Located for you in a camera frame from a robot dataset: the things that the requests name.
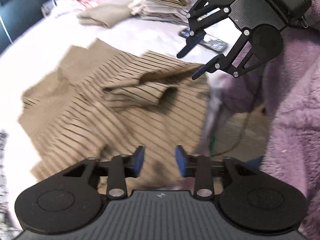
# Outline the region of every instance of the white surface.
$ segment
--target white surface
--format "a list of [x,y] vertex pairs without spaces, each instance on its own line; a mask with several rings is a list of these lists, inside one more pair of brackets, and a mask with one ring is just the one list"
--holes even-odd
[[[172,57],[185,46],[185,39],[178,36],[182,26],[163,22],[129,19],[113,29],[81,26],[74,14],[58,19],[48,18],[28,30],[0,57],[0,128],[9,133],[5,152],[5,173],[9,191],[9,209],[16,226],[14,202],[17,196],[36,181],[30,169],[39,161],[30,139],[17,122],[22,113],[21,95],[24,90],[38,83],[53,71],[71,45],[88,47],[96,38],[117,49],[139,56],[146,50]],[[230,44],[240,35],[229,19],[210,29],[210,34]],[[183,60],[206,63],[216,55],[200,45]]]

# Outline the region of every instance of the ribbed gray panel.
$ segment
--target ribbed gray panel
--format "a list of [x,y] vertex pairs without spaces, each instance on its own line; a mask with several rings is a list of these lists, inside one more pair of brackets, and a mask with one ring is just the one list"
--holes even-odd
[[281,30],[285,24],[265,0],[235,0],[229,17],[240,29],[254,29],[261,24],[270,24]]
[[298,232],[255,236],[229,225],[215,206],[197,201],[187,191],[135,191],[111,202],[91,225],[59,236],[29,231],[18,240],[304,240]]

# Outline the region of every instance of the purple blanket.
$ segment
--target purple blanket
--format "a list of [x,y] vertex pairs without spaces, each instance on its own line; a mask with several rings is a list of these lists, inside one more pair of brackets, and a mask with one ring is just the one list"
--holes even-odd
[[280,56],[247,75],[229,77],[223,104],[235,113],[250,111],[264,98],[273,118],[262,170],[296,188],[308,200],[300,231],[320,239],[320,0],[306,13],[309,28],[282,32]]

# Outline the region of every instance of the white bed sheet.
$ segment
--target white bed sheet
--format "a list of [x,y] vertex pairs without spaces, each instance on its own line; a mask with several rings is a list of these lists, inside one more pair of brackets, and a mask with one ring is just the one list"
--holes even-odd
[[[99,38],[137,56],[152,50],[175,57],[185,46],[185,39],[178,36],[182,28],[169,23],[131,18],[112,29],[104,29],[81,26],[76,16],[69,14],[42,20],[0,56],[0,129],[9,133],[4,168],[9,211],[15,226],[20,227],[14,213],[14,202],[23,190],[36,183],[29,171],[40,160],[29,137],[17,122],[22,112],[23,91],[53,71],[71,45],[88,47]],[[229,19],[211,27],[209,33],[229,43],[229,49],[240,35]],[[212,50],[198,45],[183,60],[206,63],[215,55]],[[220,86],[219,76],[223,74],[217,71],[209,75],[210,84],[213,87]]]

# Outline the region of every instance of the metal screw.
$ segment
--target metal screw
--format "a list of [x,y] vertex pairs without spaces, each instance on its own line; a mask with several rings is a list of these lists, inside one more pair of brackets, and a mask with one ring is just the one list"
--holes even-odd
[[197,195],[200,197],[209,197],[212,195],[212,191],[207,188],[202,188],[197,191]]
[[113,197],[121,197],[124,194],[124,191],[120,188],[113,188],[109,190],[109,195]]

